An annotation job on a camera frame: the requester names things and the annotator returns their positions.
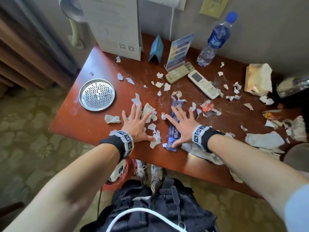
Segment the metal tray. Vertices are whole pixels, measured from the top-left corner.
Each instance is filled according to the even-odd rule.
[[[89,111],[102,111],[115,99],[115,89],[110,82],[94,79],[86,82],[79,91],[79,102]]]

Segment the hand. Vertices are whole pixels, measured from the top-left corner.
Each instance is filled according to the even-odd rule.
[[[165,117],[176,127],[176,129],[181,133],[180,139],[174,141],[172,148],[177,147],[180,144],[192,142],[192,133],[196,126],[199,125],[194,119],[193,112],[189,109],[189,118],[187,118],[186,112],[178,105],[176,107],[172,106],[172,110],[175,113],[179,123],[175,121],[171,116],[165,114]]]
[[[133,138],[134,142],[144,140],[155,142],[154,137],[149,136],[144,132],[146,121],[151,116],[151,114],[152,112],[149,112],[141,119],[141,103],[139,103],[137,107],[135,104],[133,104],[130,120],[127,119],[125,111],[122,111],[122,118],[123,122],[125,123],[122,127],[122,130],[127,131]]]

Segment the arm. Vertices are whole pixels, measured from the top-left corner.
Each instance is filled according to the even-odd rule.
[[[141,104],[135,110],[133,105],[130,121],[122,111],[122,130],[129,132],[134,142],[153,141],[143,131],[152,112],[141,120]],[[93,148],[54,176],[5,232],[73,231],[119,159],[119,150],[112,144]]]
[[[165,117],[181,133],[181,138],[172,145],[174,148],[182,143],[191,142],[192,132],[199,123],[195,121],[190,109],[189,118],[180,106],[172,107],[172,110],[180,122],[177,123],[167,114]],[[215,134],[208,139],[207,147],[217,154],[238,177],[264,197],[282,219],[284,219],[284,207],[288,199],[297,189],[309,183],[288,165],[231,137]]]

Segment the light switch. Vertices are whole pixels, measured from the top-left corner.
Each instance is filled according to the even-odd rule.
[[[204,0],[200,14],[209,15],[218,19],[220,18],[228,1],[229,0]]]

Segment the light blue sleeve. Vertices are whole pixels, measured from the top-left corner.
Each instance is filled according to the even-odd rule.
[[[284,211],[288,232],[309,231],[309,184],[293,193]]]

